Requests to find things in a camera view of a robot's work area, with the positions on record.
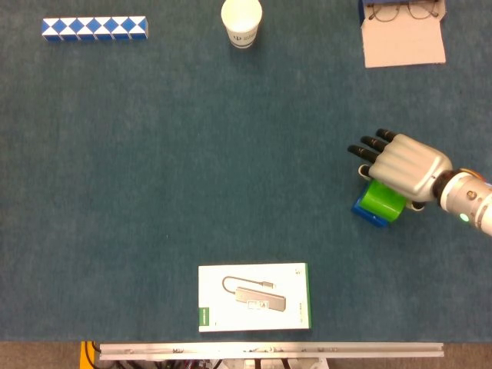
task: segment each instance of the white paper cup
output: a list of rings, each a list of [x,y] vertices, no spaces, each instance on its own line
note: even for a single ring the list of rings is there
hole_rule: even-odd
[[[226,0],[221,17],[236,48],[249,48],[256,37],[263,10],[258,0]]]

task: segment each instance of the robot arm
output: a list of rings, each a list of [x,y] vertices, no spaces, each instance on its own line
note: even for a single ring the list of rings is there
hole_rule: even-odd
[[[440,151],[406,135],[379,129],[380,139],[364,136],[361,142],[374,149],[349,146],[348,151],[372,163],[360,174],[374,178],[412,201],[419,209],[437,199],[451,214],[492,235],[492,186],[473,171],[453,170]]]

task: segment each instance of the glasses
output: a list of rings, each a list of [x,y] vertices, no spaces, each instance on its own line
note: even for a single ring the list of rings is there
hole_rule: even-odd
[[[409,2],[394,2],[390,4],[371,4],[368,8],[372,8],[372,15],[369,20],[377,19],[379,22],[391,22],[400,13],[402,4],[407,4],[408,12],[414,19],[426,19],[429,17],[437,17],[436,4],[439,0],[413,0]]]

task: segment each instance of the robotic hand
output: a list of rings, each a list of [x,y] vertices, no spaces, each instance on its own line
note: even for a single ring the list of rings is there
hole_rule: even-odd
[[[406,135],[379,129],[376,136],[384,141],[364,136],[361,142],[377,152],[356,145],[348,148],[373,163],[359,167],[362,177],[376,179],[402,194],[415,211],[437,199],[445,211],[492,236],[492,185],[481,175],[469,169],[454,170],[442,152]]]

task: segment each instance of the metal frame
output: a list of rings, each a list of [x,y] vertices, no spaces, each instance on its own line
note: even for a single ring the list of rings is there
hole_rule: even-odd
[[[443,357],[442,343],[208,342],[101,344],[100,360]]]

